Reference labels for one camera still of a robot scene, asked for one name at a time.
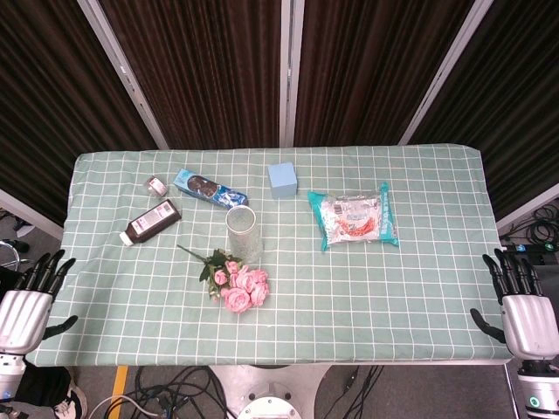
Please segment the light blue cube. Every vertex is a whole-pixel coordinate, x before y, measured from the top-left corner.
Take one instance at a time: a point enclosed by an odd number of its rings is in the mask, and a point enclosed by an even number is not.
[[[270,189],[273,198],[283,198],[297,194],[297,177],[293,163],[280,163],[268,166]]]

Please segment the brown medicine bottle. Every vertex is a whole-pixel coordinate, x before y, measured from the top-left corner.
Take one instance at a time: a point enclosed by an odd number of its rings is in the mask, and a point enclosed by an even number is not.
[[[166,199],[128,223],[126,230],[121,233],[121,240],[126,246],[143,243],[180,219],[181,214],[175,205]]]

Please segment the glass cup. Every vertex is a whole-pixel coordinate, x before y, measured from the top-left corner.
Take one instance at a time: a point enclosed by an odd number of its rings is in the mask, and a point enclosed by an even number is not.
[[[256,262],[262,253],[262,240],[254,211],[244,205],[233,207],[227,212],[225,224],[233,256],[246,264]]]

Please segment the snack bag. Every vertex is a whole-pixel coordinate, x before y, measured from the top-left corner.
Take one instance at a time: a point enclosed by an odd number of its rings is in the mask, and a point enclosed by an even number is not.
[[[179,190],[198,199],[231,209],[237,205],[248,205],[248,196],[224,185],[218,185],[184,168],[179,170],[173,182]]]
[[[398,246],[387,182],[378,195],[328,196],[308,191],[307,197],[322,233],[322,250],[341,242],[374,241]]]

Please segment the metal robot arm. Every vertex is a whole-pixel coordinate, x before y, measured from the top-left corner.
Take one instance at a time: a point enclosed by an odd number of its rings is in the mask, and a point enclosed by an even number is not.
[[[526,260],[495,249],[499,264],[483,255],[501,305],[503,330],[490,326],[476,309],[470,310],[482,332],[506,343],[512,355],[522,359],[518,376],[529,418],[559,416],[559,372],[550,363],[559,354],[559,331],[537,274]]]
[[[68,330],[78,319],[72,316],[57,326],[46,327],[68,270],[76,259],[65,262],[58,271],[64,251],[51,258],[46,253],[6,292],[0,304],[0,402],[10,401],[24,375],[24,356],[38,347],[41,340]]]

